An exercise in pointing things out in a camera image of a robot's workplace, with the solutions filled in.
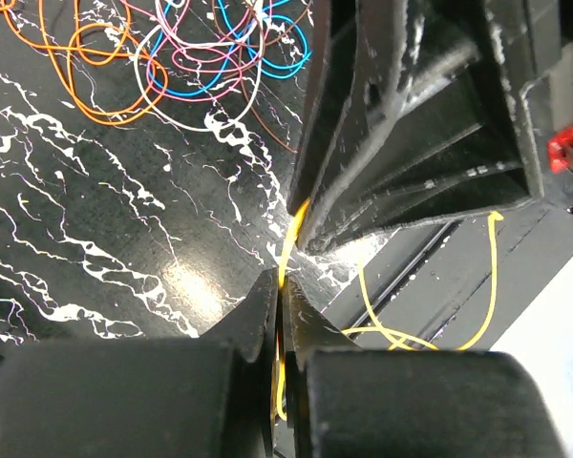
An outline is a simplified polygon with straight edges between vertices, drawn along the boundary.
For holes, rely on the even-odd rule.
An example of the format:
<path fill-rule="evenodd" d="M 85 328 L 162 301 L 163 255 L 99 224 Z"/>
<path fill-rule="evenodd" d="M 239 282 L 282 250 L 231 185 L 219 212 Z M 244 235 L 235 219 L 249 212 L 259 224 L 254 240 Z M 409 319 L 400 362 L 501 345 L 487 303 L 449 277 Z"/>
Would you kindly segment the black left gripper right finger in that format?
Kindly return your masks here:
<path fill-rule="evenodd" d="M 298 456 L 564 456 L 536 383 L 512 356 L 362 348 L 292 277 L 281 311 Z"/>

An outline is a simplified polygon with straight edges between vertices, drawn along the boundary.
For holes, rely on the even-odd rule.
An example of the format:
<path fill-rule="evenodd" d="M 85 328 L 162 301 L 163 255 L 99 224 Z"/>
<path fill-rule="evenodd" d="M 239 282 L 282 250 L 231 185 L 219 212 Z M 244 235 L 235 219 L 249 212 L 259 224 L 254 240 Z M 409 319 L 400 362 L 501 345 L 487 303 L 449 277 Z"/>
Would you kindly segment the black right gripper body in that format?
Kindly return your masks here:
<path fill-rule="evenodd" d="M 573 1 L 482 4 L 526 195 L 573 205 Z"/>

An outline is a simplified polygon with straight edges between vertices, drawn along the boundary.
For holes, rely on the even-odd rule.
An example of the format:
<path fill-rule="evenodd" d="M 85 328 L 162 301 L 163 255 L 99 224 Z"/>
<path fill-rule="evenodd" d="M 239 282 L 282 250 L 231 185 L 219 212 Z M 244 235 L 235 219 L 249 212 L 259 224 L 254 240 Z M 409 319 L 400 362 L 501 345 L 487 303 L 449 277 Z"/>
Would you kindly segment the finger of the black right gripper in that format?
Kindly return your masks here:
<path fill-rule="evenodd" d="M 485 1 L 411 4 L 411 89 L 378 153 L 320 229 L 298 245 L 326 253 L 381 230 L 527 205 Z"/>
<path fill-rule="evenodd" d="M 411 89 L 408 1 L 316 1 L 312 60 L 288 210 L 320 229 L 378 153 Z"/>

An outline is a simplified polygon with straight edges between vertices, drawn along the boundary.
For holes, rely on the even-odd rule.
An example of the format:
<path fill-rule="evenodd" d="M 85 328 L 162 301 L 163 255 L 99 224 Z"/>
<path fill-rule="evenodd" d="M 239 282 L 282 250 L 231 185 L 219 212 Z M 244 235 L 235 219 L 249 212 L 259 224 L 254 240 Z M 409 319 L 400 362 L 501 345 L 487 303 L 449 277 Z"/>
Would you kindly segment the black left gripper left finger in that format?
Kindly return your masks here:
<path fill-rule="evenodd" d="M 0 362 L 0 457 L 268 457 L 278 279 L 197 339 L 60 340 Z"/>

